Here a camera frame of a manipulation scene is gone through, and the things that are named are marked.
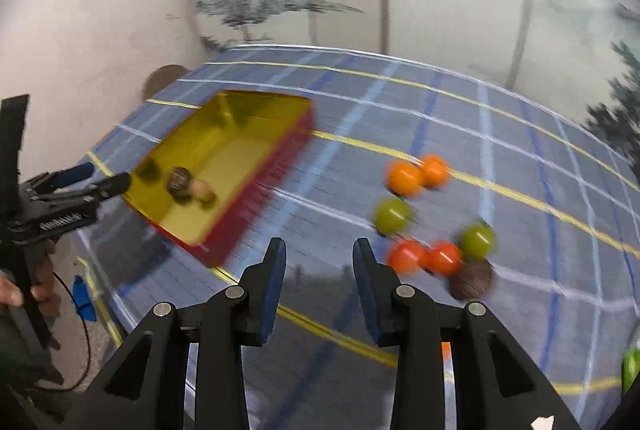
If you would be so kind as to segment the left hand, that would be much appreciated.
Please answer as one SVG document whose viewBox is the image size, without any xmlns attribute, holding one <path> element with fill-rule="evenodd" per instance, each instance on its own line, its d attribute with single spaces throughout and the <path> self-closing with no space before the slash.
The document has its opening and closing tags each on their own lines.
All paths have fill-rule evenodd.
<svg viewBox="0 0 640 430">
<path fill-rule="evenodd" d="M 47 240 L 44 243 L 44 251 L 46 255 L 35 267 L 34 284 L 30 292 L 38 302 L 41 314 L 49 320 L 55 320 L 60 314 L 61 304 L 60 296 L 54 291 L 55 277 L 51 256 L 55 254 L 55 243 Z M 1 279 L 0 302 L 2 306 L 14 308 L 20 308 L 24 303 L 21 291 L 4 277 Z"/>
</svg>

